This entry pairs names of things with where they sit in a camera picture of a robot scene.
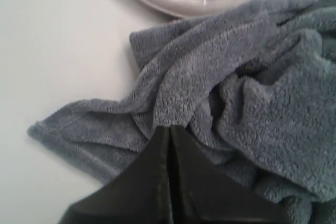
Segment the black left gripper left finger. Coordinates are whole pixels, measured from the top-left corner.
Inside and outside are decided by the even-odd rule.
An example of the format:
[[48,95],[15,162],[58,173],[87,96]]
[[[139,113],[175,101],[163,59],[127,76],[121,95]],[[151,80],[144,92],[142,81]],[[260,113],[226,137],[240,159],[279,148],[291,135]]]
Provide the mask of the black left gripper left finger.
[[120,175],[69,206],[60,223],[169,223],[169,140],[168,128],[157,127]]

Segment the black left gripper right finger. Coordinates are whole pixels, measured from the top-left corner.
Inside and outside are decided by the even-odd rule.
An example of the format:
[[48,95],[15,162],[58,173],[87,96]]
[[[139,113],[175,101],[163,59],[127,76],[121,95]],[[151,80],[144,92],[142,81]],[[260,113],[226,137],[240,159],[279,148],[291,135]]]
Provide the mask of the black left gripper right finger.
[[182,126],[170,128],[174,223],[288,223],[282,207],[219,172]]

